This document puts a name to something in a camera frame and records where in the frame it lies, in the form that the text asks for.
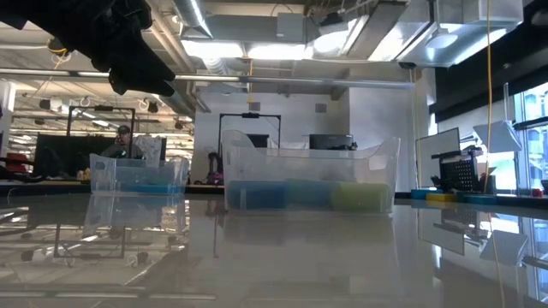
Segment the yellow object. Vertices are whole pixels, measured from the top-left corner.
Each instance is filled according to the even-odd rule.
[[[426,200],[456,202],[456,195],[450,193],[427,193]]]

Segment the computer monitor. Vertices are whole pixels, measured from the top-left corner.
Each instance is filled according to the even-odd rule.
[[[311,134],[309,137],[311,150],[338,150],[344,146],[350,147],[354,142],[352,135],[346,134]]]

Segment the pillar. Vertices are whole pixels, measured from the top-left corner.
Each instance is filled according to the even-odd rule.
[[[0,80],[0,105],[2,105],[2,118],[0,118],[2,149],[0,150],[0,157],[6,157],[8,153],[9,128],[11,127],[11,114],[14,112],[15,90],[15,83]]]

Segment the red object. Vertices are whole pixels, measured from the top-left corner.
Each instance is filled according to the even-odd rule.
[[[544,194],[542,193],[542,190],[538,189],[538,188],[534,188],[532,191],[531,191],[531,195],[533,197],[540,197],[542,198],[544,196]]]
[[[8,153],[8,155],[6,155],[6,158],[8,159],[16,159],[16,160],[20,160],[20,161],[27,161],[27,156],[23,155],[23,154],[19,154],[19,153]],[[6,163],[6,169],[11,171],[11,172],[27,172],[27,168],[25,168],[25,166],[23,166],[22,164],[20,163]]]

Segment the transparent storage container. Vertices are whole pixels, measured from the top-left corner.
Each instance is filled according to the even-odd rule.
[[[240,210],[315,208],[389,213],[398,138],[359,151],[257,149],[246,134],[223,132],[224,196]]]
[[[90,155],[92,193],[178,194],[184,193],[188,160],[149,162]]]

